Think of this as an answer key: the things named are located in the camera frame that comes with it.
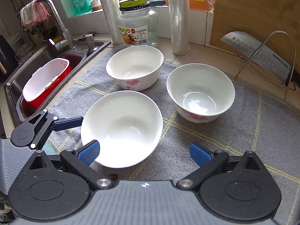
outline knife holder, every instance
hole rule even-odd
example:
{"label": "knife holder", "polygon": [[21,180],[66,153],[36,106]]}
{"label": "knife holder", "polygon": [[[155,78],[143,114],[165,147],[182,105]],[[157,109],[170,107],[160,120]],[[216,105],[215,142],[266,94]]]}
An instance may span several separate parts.
{"label": "knife holder", "polygon": [[[289,76],[289,81],[288,81],[288,84],[287,85],[284,85],[284,84],[280,84],[280,83],[277,83],[275,82],[274,80],[271,80],[269,79],[268,77],[264,76],[262,73],[260,73],[256,68],[254,68],[252,65],[249,64],[249,62],[252,61],[252,59],[255,57],[255,55],[262,49],[262,47],[269,41],[269,39],[275,35],[275,34],[285,34],[286,36],[288,36],[291,41],[293,42],[293,45],[294,45],[294,49],[295,49],[295,54],[294,54],[294,61],[293,61],[293,66],[292,66],[292,70],[290,72],[290,76]],[[261,75],[262,77],[264,77],[265,79],[269,80],[270,82],[278,85],[278,86],[281,86],[281,87],[284,87],[286,88],[286,91],[285,91],[285,94],[284,94],[284,100],[286,100],[287,98],[287,92],[289,90],[292,90],[292,91],[295,91],[296,90],[296,86],[295,84],[293,88],[290,88],[290,84],[291,84],[291,80],[292,80],[292,75],[293,75],[293,72],[294,72],[294,68],[295,68],[295,61],[296,61],[296,46],[295,46],[295,43],[293,41],[293,39],[291,38],[291,36],[284,32],[284,31],[274,31],[273,33],[271,33],[268,38],[259,46],[259,48],[252,54],[252,56],[250,58],[242,58],[241,56],[239,56],[239,58],[245,63],[241,69],[239,70],[239,72],[237,73],[237,75],[235,75],[235,79],[239,76],[239,74],[241,73],[241,71],[247,66],[249,65],[255,72],[257,72],[259,75]]]}

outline tile countertop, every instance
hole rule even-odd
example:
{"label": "tile countertop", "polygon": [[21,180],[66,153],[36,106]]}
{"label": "tile countertop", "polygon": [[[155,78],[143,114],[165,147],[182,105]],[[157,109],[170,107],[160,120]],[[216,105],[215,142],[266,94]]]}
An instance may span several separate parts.
{"label": "tile countertop", "polygon": [[[96,34],[95,40],[111,40],[110,34]],[[48,109],[52,107],[53,103],[57,101],[63,92],[65,92],[71,85],[75,83],[91,66],[98,62],[103,56],[110,52],[113,48],[122,49],[122,46],[114,45],[113,43],[100,52],[95,58],[93,58],[88,64],[86,64],[65,86],[64,88],[55,96],[55,98],[48,105]],[[217,49],[210,47],[200,46],[197,44],[190,43],[190,52],[184,56],[176,56],[172,53],[171,40],[166,38],[159,38],[156,46],[160,49],[167,60],[173,60],[180,64],[188,63],[203,63],[214,66],[221,71],[223,71],[230,79],[234,79],[235,74],[244,64],[236,55],[232,55]],[[264,70],[259,65],[253,64],[253,66],[258,69],[265,76],[271,78],[274,81],[278,81],[274,76],[268,71]],[[285,89],[283,87],[277,86],[265,78],[258,75],[250,67],[245,67],[239,77],[238,82],[245,83],[246,85],[262,91],[263,93],[270,95],[276,99],[283,100]],[[292,108],[300,113],[300,89],[296,86],[296,91],[289,91],[287,95],[286,102]],[[4,84],[0,85],[0,108],[1,115],[4,123],[4,129],[7,137],[10,137],[11,132],[14,129],[14,125],[9,113],[8,105],[6,102],[6,97],[4,93]]]}

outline dish towel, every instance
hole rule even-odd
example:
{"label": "dish towel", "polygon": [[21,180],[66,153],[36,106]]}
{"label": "dish towel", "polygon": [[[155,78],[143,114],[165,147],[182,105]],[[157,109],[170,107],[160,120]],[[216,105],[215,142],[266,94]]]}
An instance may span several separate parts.
{"label": "dish towel", "polygon": [[21,23],[24,28],[29,25],[35,25],[38,22],[42,22],[50,17],[47,9],[42,3],[37,3],[37,0],[33,0],[28,3],[20,11]]}
{"label": "dish towel", "polygon": [[[102,96],[122,90],[106,72],[108,60],[117,53],[111,50],[66,90],[49,109],[59,118],[84,116]],[[153,153],[138,165],[111,169],[94,162],[91,167],[120,179],[174,180],[176,183],[199,166],[190,157],[190,144],[198,142],[215,151],[241,156],[253,150],[278,184],[282,200],[275,220],[294,225],[300,219],[300,115],[287,104],[256,91],[245,84],[233,82],[235,100],[232,107],[216,120],[195,124],[175,111],[166,83],[169,74],[180,64],[165,60],[157,82],[142,91],[158,105],[163,116],[163,134]],[[44,150],[82,147],[81,128],[52,132]]]}

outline pink flower pattern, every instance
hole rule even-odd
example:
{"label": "pink flower pattern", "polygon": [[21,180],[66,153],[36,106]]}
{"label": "pink flower pattern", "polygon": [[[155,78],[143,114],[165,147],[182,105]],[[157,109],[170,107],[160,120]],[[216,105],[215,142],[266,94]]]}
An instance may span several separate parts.
{"label": "pink flower pattern", "polygon": [[138,83],[140,83],[140,81],[138,79],[134,79],[134,80],[131,80],[131,81],[126,81],[126,84],[130,85],[130,86],[135,86]]}
{"label": "pink flower pattern", "polygon": [[184,111],[189,117],[191,117],[192,119],[195,119],[195,120],[198,120],[198,121],[200,121],[200,122],[206,122],[206,120],[208,120],[209,118],[207,118],[207,117],[201,117],[201,116],[198,116],[198,115],[196,115],[196,114],[194,114],[194,113],[191,113],[191,112],[188,112],[188,111],[186,111],[186,110],[184,110],[184,109],[181,109],[182,111]]}

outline metal screw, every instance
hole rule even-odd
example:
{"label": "metal screw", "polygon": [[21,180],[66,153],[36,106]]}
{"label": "metal screw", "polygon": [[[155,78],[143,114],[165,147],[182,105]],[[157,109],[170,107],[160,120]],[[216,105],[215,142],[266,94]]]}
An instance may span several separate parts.
{"label": "metal screw", "polygon": [[179,185],[182,187],[191,187],[194,182],[190,179],[182,179],[179,181]]}
{"label": "metal screw", "polygon": [[101,187],[107,187],[111,184],[111,181],[109,179],[106,178],[102,178],[97,180],[97,185],[101,186]]}

